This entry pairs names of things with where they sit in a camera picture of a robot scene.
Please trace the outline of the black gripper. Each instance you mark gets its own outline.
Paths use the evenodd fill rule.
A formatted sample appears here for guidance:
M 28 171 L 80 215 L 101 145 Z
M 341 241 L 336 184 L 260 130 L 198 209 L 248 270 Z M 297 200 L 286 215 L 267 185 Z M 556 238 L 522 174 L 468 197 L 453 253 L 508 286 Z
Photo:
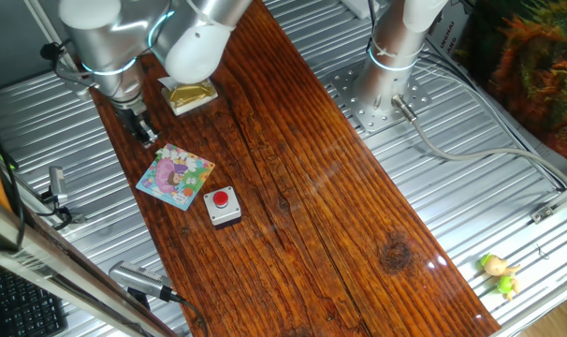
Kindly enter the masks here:
M 154 129 L 144 103 L 119 107 L 116 109 L 116 115 L 142 147 L 151 147 L 159 138 L 160 133 Z

